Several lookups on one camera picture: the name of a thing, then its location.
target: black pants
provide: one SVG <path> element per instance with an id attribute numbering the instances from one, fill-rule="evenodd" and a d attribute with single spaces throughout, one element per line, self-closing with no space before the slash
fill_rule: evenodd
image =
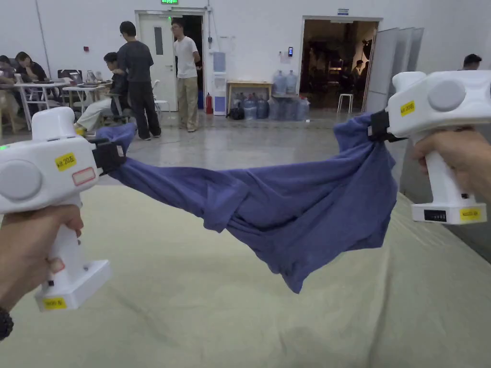
<path id="1" fill-rule="evenodd" d="M 152 135 L 160 135 L 159 118 L 155 112 L 152 82 L 129 82 L 128 94 L 130 104 L 138 125 L 138 135 L 145 139 Z"/>

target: wrinkled fabric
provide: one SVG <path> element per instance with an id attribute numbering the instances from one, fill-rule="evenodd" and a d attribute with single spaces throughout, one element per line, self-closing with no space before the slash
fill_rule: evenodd
<path id="1" fill-rule="evenodd" d="M 128 158 L 110 176 L 164 204 L 228 230 L 299 293 L 305 278 L 340 253 L 382 246 L 397 185 L 385 144 L 368 140 L 369 115 L 339 124 L 339 155 L 320 162 L 212 171 L 154 167 Z M 131 124 L 97 137 L 127 150 Z"/>

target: door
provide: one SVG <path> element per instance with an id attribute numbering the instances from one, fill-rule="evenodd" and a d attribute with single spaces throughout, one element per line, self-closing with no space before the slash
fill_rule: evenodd
<path id="1" fill-rule="evenodd" d="M 152 82 L 160 82 L 154 89 L 157 100 L 169 102 L 171 111 L 177 111 L 174 35 L 168 16 L 140 14 L 140 40 L 150 49 L 154 65 L 150 68 Z"/>
<path id="2" fill-rule="evenodd" d="M 379 31 L 375 36 L 365 106 L 367 112 L 377 112 L 387 107 L 398 37 L 398 28 Z"/>
<path id="3" fill-rule="evenodd" d="M 405 28 L 399 30 L 397 37 L 396 53 L 394 55 L 394 64 L 392 65 L 392 77 L 407 72 L 409 64 L 409 55 L 411 53 L 412 33 L 414 28 Z M 394 85 L 390 84 L 389 98 L 396 93 Z"/>
<path id="4" fill-rule="evenodd" d="M 416 71 L 419 58 L 419 50 L 423 41 L 424 28 L 416 28 L 411 35 L 411 52 L 409 54 L 408 72 Z"/>

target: water cooler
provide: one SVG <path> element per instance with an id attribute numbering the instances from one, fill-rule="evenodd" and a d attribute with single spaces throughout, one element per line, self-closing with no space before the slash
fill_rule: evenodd
<path id="1" fill-rule="evenodd" d="M 213 114 L 227 114 L 227 72 L 225 53 L 213 53 Z"/>

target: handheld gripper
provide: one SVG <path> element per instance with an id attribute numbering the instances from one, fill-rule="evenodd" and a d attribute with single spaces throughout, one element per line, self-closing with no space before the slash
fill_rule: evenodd
<path id="1" fill-rule="evenodd" d="M 440 130 L 491 122 L 491 71 L 400 73 L 384 111 L 372 115 L 372 140 L 413 143 Z M 433 202 L 412 206 L 415 221 L 463 225 L 487 221 L 486 204 L 463 191 L 437 152 L 426 156 Z"/>
<path id="2" fill-rule="evenodd" d="M 121 147 L 77 135 L 74 113 L 57 107 L 36 113 L 32 140 L 0 147 L 0 212 L 72 204 L 80 192 L 125 161 Z M 111 277 L 109 261 L 86 262 L 73 230 L 61 226 L 47 262 L 48 282 L 35 299 L 41 311 L 77 309 Z"/>

